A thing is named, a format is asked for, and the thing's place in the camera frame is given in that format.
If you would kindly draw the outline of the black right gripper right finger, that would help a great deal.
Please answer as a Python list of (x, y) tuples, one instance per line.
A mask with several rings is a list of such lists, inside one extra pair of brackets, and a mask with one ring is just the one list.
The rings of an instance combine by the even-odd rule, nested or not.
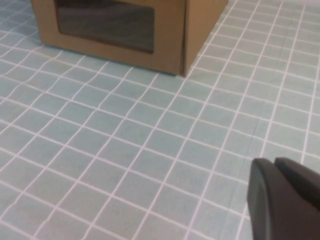
[(278, 157), (275, 166), (295, 191), (307, 201), (320, 200), (320, 174), (286, 157)]

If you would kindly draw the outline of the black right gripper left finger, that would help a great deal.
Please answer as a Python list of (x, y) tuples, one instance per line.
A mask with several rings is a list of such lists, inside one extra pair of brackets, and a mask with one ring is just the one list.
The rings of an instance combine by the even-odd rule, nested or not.
[(255, 158), (251, 163), (247, 206), (253, 239), (318, 240), (320, 200), (302, 198), (275, 160)]

